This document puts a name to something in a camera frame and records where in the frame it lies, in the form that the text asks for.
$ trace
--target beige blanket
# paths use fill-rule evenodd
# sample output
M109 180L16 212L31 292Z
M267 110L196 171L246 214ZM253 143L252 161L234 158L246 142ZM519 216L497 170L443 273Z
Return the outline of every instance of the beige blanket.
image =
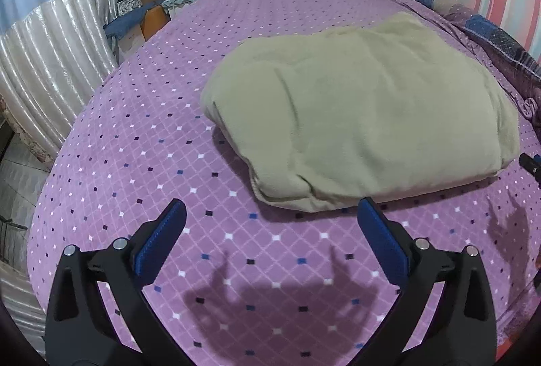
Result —
M496 79L408 13L247 40L201 106L255 196L305 212L463 185L519 154L518 114Z

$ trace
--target metal screw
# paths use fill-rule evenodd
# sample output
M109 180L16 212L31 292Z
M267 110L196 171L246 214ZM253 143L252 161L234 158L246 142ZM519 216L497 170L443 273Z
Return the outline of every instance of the metal screw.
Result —
M113 248L115 250L122 250L128 245L128 240L126 238L118 238L113 242Z
M479 254L479 250L477 250L477 247L469 245L466 247L466 253L470 256L477 256Z
M425 238L418 238L415 240L415 245L420 250L428 250L430 247L430 242L428 242L428 240Z
M72 254L75 253L75 251L77 250L77 247L75 245L68 245L65 249L64 249L64 254L66 256L71 256Z

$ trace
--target curtain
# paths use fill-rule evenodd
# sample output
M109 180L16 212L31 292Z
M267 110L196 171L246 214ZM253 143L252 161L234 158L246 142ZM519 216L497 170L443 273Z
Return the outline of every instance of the curtain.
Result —
M0 261L0 299L24 337L45 355L45 313L28 278Z
M41 161L116 67L115 18L116 0L0 0L0 112Z

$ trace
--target bed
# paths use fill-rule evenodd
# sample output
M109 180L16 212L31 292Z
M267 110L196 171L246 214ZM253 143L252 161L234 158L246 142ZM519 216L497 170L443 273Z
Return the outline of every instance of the bed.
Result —
M100 249L155 219L172 198L186 228L145 295L198 365L346 364L390 309L355 209L307 214L256 202L247 168L199 108L220 60L246 38L373 26L409 10L393 0L198 0L111 74L79 115L34 214L28 268L47 307L63 248ZM441 27L451 46L474 56ZM477 59L520 96L482 50ZM520 119L521 150L541 153ZM503 316L536 273L541 192L517 161L497 177L381 205L436 248L475 244ZM113 325L136 348L106 286ZM440 289L410 346L420 342Z

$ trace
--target blue gripper pad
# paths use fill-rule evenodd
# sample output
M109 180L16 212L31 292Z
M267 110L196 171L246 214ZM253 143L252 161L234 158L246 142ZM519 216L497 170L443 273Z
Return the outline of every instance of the blue gripper pad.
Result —
M389 230L389 220L376 211L369 199L363 198L357 209L357 221L387 280L400 288L405 287L409 259Z
M134 258L133 271L141 285L154 283L163 263L186 225L186 206L174 199L155 222L155 229Z

